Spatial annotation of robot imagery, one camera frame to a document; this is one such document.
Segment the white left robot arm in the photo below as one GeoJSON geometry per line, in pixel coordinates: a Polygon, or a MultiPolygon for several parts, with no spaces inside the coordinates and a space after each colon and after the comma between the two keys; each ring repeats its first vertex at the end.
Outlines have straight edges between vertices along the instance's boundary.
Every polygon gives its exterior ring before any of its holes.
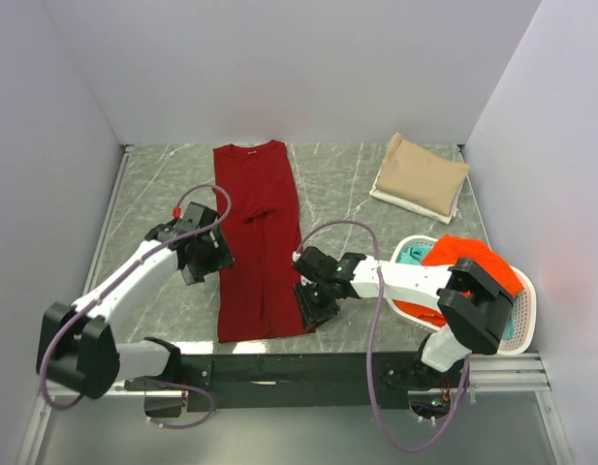
{"type": "Polygon", "coordinates": [[[146,337],[118,344],[115,334],[144,295],[179,273],[185,284],[234,265],[222,215],[191,202],[182,215],[148,231],[133,255],[97,288],[71,304],[53,303],[41,324],[36,370],[81,397],[98,399],[120,381],[149,378],[161,389],[182,379],[181,351],[146,337]]]}

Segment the red t shirt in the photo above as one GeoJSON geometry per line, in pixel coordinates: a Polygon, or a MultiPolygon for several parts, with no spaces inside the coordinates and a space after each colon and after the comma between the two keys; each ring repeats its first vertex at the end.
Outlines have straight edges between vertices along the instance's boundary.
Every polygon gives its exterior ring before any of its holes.
{"type": "Polygon", "coordinates": [[[220,271],[217,338],[221,343],[303,335],[293,287],[301,242],[299,197],[287,146],[271,140],[213,151],[217,208],[233,266],[220,271]]]}

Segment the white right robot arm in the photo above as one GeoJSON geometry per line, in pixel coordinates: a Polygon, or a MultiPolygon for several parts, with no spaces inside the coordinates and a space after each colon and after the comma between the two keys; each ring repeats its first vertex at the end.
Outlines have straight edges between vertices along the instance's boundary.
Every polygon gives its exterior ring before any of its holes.
{"type": "Polygon", "coordinates": [[[294,292],[304,325],[317,326],[336,315],[345,298],[397,300],[438,311],[445,325],[429,335],[414,375],[434,387],[470,354],[495,355],[515,298],[478,263],[460,258],[453,265],[412,265],[347,253],[342,259],[308,246],[293,254],[301,282],[294,292]]]}

